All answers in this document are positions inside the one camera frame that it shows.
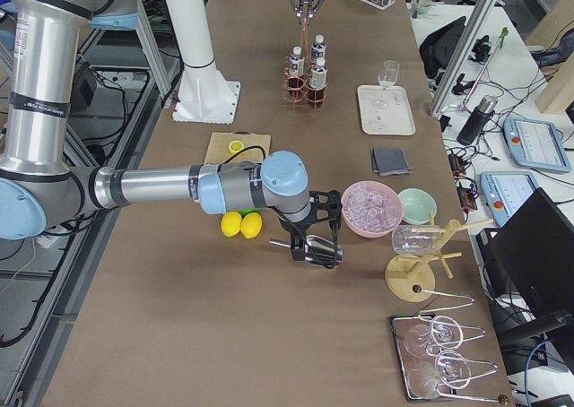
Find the copper wire bottle basket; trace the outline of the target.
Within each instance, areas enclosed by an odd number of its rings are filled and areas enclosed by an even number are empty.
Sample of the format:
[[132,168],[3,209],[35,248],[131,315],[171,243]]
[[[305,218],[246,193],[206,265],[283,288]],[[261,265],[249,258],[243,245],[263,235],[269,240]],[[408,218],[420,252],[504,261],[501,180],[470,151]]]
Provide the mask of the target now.
[[[313,39],[312,41],[309,40],[308,21],[306,19],[304,19],[303,23],[301,25],[300,41],[298,42],[297,45],[295,45],[295,46],[301,47],[302,55],[304,56],[304,81],[303,81],[303,83],[299,89],[297,89],[295,91],[290,91],[288,89],[288,84],[287,84],[288,58],[289,58],[290,53],[292,52],[292,49],[291,49],[291,52],[289,53],[289,55],[285,58],[284,67],[283,67],[283,85],[282,85],[283,99],[285,100],[285,102],[289,106],[294,107],[294,108],[302,108],[302,107],[311,108],[307,102],[307,91],[308,91],[308,85],[309,85],[310,69],[313,66],[310,63],[310,49],[311,49],[311,45],[314,42],[314,40],[315,39]],[[323,107],[324,102],[326,100],[326,94],[327,94],[327,75],[326,75],[325,98],[324,98],[322,107]]]

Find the tea bottle middle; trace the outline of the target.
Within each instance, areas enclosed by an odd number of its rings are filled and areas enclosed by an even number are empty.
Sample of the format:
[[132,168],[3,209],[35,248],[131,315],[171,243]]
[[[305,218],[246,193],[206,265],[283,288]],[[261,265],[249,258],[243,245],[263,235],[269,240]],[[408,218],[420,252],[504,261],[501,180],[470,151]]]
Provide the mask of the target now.
[[319,58],[324,58],[325,54],[326,54],[326,43],[324,36],[322,34],[318,34],[311,45],[310,63],[314,65]]

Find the tea bottle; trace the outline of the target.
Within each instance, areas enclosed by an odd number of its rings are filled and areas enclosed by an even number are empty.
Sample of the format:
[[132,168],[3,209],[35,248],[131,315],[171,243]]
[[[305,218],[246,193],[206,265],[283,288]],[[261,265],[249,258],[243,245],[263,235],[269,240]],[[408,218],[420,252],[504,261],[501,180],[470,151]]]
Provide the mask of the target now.
[[326,54],[326,43],[324,36],[322,34],[318,34],[311,45],[310,63],[314,65],[319,58],[324,58],[325,54]]
[[325,98],[326,88],[326,60],[318,57],[310,69],[307,102],[311,108],[321,108]]
[[295,46],[288,58],[288,89],[295,91],[300,88],[304,81],[304,56],[302,49]]

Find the tea bottle rear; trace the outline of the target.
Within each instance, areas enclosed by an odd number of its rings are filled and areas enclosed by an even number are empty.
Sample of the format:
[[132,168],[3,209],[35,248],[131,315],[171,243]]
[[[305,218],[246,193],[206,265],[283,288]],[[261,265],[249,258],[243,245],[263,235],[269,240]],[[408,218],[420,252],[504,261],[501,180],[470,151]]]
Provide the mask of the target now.
[[302,49],[295,46],[288,58],[288,89],[295,91],[300,88],[304,81],[304,56]]

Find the tea bottle front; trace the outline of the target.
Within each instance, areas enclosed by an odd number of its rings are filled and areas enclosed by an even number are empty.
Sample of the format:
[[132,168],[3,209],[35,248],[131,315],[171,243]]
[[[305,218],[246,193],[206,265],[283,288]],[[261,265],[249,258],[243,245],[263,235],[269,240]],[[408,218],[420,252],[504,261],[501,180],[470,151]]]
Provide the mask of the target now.
[[325,98],[326,88],[326,60],[318,57],[310,69],[307,102],[311,108],[321,108]]

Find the steel ice scoop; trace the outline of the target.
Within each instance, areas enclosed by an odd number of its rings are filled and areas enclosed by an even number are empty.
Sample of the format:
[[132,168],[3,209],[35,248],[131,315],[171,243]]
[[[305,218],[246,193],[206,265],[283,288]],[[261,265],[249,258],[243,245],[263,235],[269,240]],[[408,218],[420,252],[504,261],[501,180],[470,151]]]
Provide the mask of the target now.
[[[268,243],[290,250],[290,243],[270,238]],[[332,269],[338,266],[344,258],[343,248],[334,242],[316,235],[307,235],[307,264]]]

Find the yellow lemon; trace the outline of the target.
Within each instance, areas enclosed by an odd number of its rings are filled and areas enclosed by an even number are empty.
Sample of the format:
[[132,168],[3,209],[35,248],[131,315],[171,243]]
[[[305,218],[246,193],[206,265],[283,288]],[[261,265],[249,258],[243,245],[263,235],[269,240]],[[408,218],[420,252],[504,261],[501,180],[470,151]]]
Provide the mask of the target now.
[[240,224],[240,232],[244,238],[256,238],[263,227],[263,219],[258,212],[246,214]]
[[239,212],[226,212],[223,214],[220,223],[222,234],[227,238],[232,238],[240,233],[242,215]]

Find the green lime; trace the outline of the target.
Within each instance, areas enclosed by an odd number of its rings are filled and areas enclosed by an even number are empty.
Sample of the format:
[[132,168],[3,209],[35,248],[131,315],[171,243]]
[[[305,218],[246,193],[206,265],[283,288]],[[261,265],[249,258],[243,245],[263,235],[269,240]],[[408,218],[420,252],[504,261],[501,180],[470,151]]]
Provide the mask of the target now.
[[239,213],[241,214],[242,217],[246,216],[247,214],[253,213],[253,212],[258,212],[258,209],[239,210]]

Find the pink bowl with ice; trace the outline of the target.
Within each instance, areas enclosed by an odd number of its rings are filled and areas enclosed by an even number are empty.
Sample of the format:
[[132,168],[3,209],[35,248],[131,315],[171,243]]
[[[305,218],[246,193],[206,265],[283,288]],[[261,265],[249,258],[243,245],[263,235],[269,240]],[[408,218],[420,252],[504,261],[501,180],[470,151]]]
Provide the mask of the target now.
[[347,227],[365,238],[391,233],[402,221],[404,211],[398,194],[376,181],[360,181],[342,195],[343,217]]

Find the clear wine glass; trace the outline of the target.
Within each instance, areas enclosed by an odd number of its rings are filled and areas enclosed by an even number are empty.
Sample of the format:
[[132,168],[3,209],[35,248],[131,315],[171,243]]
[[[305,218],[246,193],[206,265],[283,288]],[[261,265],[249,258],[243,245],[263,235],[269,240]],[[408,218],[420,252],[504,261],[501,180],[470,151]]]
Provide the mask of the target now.
[[382,91],[394,86],[398,80],[400,65],[394,60],[386,60],[378,72],[378,84]]

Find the glass jar on stand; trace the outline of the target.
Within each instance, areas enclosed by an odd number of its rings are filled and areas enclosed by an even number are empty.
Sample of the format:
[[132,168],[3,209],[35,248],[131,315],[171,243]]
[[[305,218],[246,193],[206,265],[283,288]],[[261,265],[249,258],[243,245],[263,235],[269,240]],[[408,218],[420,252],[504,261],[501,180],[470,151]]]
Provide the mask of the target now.
[[442,228],[435,225],[400,225],[391,237],[396,254],[428,255],[436,251]]

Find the half lemon slice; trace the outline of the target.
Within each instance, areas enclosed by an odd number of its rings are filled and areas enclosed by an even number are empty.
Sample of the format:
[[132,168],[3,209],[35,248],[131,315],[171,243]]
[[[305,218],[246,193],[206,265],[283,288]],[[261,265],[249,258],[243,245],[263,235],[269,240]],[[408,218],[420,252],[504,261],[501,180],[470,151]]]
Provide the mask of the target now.
[[231,155],[238,154],[245,149],[245,144],[241,140],[232,140],[228,144],[228,151]]

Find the folded grey cloth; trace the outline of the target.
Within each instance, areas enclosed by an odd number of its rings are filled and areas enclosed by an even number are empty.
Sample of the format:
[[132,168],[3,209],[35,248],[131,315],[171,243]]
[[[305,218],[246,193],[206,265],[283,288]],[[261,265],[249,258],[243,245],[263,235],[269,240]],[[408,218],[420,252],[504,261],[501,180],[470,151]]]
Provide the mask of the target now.
[[403,149],[375,148],[371,150],[371,168],[380,176],[409,174],[409,166]]

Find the wooden cutting board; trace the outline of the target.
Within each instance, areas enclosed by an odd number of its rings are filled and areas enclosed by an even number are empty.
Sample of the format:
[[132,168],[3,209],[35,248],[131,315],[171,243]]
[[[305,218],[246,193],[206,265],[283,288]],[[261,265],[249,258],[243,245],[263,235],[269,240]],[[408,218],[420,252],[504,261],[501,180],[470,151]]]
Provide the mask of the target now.
[[265,150],[266,155],[270,153],[270,134],[212,132],[204,163],[223,163],[230,158],[232,155],[228,151],[228,144],[232,140],[241,140],[245,144],[245,149],[258,145]]

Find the wooden cup tree stand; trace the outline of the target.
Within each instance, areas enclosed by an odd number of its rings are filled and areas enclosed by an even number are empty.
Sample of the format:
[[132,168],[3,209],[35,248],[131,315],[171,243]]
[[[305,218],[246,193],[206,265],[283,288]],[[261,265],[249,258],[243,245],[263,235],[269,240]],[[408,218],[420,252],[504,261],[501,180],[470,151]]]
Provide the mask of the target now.
[[457,220],[450,220],[442,228],[442,235],[436,243],[436,251],[428,255],[396,254],[386,265],[385,282],[388,288],[400,299],[408,302],[421,302],[426,300],[435,289],[435,276],[431,269],[431,262],[439,261],[449,279],[454,277],[447,260],[460,257],[461,252],[446,254],[442,248],[459,232],[485,224],[493,223],[493,219],[461,224]]

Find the mint green bowl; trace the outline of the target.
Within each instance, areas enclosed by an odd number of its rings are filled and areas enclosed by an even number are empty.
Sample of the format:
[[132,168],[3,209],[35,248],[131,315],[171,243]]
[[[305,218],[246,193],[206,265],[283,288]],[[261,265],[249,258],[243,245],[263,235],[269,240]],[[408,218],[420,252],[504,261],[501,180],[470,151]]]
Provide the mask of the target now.
[[407,188],[398,194],[403,206],[403,221],[411,225],[427,224],[437,214],[434,198],[418,188]]

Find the black equipment case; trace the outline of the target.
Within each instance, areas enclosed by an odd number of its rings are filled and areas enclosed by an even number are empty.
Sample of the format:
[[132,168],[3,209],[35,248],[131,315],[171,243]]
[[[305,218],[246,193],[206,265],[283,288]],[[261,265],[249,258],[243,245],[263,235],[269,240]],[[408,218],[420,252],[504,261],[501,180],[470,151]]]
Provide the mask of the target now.
[[440,69],[446,69],[465,29],[466,17],[461,16],[432,32],[419,47],[425,75],[434,79]]

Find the cream rabbit serving tray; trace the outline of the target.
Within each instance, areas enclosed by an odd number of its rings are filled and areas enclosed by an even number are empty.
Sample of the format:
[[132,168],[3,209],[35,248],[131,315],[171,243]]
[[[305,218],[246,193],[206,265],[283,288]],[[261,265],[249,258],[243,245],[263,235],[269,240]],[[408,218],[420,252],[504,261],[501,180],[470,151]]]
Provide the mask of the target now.
[[377,85],[357,88],[361,129],[369,135],[410,136],[416,128],[406,90]]

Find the black glass holder tray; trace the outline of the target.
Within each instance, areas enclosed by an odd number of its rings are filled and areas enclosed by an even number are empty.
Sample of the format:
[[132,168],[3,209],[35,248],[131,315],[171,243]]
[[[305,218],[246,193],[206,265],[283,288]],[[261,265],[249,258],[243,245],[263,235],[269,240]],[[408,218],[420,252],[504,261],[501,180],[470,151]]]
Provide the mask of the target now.
[[495,363],[470,359],[462,352],[464,345],[485,336],[480,326],[461,325],[452,317],[433,314],[391,316],[390,325],[407,401],[509,404],[505,394],[464,393],[473,381],[498,371]]

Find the hanging wine glass upper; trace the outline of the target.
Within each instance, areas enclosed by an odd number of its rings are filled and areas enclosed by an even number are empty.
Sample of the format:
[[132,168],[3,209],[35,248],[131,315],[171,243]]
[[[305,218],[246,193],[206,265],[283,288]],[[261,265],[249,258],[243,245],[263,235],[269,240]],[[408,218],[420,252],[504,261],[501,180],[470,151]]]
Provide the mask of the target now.
[[461,325],[448,316],[418,316],[404,336],[406,350],[415,357],[436,357],[446,350],[458,350],[465,342],[481,339],[480,326]]

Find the hanging wine glass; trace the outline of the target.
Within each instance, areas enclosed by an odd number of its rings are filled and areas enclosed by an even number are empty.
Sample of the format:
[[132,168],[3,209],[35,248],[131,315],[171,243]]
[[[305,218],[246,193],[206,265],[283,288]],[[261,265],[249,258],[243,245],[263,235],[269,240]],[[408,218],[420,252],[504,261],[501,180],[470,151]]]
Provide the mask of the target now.
[[499,367],[491,361],[468,359],[446,350],[427,361],[418,361],[406,372],[406,389],[415,400],[459,399],[495,403],[494,399],[464,395],[475,379],[495,374]]
[[458,350],[465,342],[481,339],[480,326],[461,325],[448,316],[418,316],[404,336],[406,350],[415,357],[436,357],[446,350]]

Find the hanging wine glass lower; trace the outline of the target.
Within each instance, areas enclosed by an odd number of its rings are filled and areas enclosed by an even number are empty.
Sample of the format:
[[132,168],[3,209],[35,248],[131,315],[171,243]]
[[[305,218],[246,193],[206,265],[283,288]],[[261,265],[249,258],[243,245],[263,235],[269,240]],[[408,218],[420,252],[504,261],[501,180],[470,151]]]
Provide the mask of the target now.
[[459,399],[495,403],[494,399],[464,395],[475,379],[495,374],[499,367],[491,361],[468,359],[446,350],[427,361],[418,361],[406,372],[406,389],[415,400]]

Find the black thermos bottle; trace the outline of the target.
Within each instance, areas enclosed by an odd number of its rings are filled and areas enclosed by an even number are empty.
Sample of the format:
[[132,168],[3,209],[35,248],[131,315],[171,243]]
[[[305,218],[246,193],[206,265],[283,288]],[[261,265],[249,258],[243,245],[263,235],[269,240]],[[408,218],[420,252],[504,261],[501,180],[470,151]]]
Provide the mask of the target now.
[[465,122],[457,136],[457,141],[464,146],[472,145],[493,116],[497,103],[498,98],[496,96],[485,95]]

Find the blue teach pendant near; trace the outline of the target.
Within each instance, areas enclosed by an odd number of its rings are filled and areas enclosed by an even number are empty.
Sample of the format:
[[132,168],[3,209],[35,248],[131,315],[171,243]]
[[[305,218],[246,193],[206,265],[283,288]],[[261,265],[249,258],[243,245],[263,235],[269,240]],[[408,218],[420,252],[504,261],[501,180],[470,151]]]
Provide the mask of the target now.
[[539,187],[526,171],[484,171],[479,177],[494,223],[500,228]]

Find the blue teach pendant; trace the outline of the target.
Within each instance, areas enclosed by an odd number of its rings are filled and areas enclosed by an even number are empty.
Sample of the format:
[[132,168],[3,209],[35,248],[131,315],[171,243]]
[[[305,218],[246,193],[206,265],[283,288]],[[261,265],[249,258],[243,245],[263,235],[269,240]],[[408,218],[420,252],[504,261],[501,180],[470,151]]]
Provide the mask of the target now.
[[484,171],[479,177],[494,223],[500,228],[539,187],[526,171]]
[[571,165],[554,124],[508,117],[503,134],[514,161],[523,167],[559,173],[571,172]]

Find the black monitor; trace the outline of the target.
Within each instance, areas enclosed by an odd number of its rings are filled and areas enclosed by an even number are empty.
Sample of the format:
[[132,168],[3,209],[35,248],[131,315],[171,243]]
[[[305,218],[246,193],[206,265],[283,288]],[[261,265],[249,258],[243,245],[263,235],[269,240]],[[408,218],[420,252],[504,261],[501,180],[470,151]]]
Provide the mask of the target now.
[[494,297],[517,294],[536,316],[573,312],[573,225],[542,188],[475,239]]

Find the blue teach pendant far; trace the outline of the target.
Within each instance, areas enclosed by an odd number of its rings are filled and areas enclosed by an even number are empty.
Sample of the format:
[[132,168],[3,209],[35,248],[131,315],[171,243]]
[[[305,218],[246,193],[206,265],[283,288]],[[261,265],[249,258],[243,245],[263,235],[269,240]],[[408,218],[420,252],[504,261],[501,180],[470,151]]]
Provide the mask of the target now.
[[508,117],[503,134],[514,161],[523,167],[559,173],[571,172],[571,165],[554,124]]

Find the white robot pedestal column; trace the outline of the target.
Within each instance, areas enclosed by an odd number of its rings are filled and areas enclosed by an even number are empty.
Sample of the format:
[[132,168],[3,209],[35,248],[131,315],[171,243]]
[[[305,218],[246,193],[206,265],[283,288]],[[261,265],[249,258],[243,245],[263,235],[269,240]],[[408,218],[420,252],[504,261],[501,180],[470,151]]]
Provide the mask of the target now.
[[204,0],[166,0],[184,71],[173,119],[230,125],[239,102],[240,83],[217,69]]

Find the aluminium frame post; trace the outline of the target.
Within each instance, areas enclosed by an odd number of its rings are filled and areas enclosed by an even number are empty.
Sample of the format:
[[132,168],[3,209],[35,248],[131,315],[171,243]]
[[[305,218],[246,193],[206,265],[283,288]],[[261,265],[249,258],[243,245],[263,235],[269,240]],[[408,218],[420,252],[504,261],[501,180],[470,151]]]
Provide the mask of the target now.
[[448,67],[443,74],[439,87],[436,90],[429,106],[429,114],[438,119],[441,110],[446,107],[451,88],[455,84],[457,75],[466,61],[481,27],[488,18],[496,0],[477,0],[474,9],[465,24],[465,29],[458,41]]

